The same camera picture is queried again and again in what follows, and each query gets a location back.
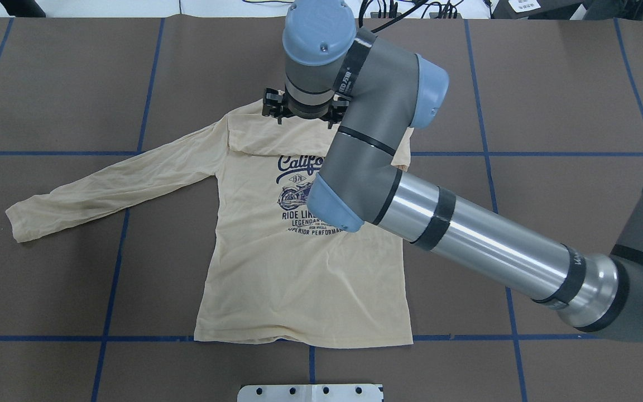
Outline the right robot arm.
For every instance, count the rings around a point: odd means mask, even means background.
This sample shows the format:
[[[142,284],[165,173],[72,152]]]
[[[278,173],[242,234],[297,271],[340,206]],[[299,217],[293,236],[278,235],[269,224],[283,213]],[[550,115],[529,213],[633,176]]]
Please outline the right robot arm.
[[[357,232],[368,222],[474,270],[600,338],[643,342],[643,189],[608,255],[585,255],[393,167],[404,133],[436,117],[449,75],[363,26],[343,1],[295,1],[282,33],[284,94],[263,116],[337,124],[307,196],[311,213]]]

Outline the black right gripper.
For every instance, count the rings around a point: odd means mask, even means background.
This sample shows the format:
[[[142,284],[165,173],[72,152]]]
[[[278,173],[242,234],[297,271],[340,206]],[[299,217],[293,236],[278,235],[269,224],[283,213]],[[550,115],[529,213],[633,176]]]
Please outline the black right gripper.
[[[266,88],[265,96],[262,98],[261,114],[265,117],[274,118],[279,125],[283,119],[291,117],[308,120],[319,119],[326,122],[328,128],[332,129],[333,125],[342,121],[349,105],[349,99],[344,97],[331,97],[325,102],[316,105],[304,104],[286,92]]]

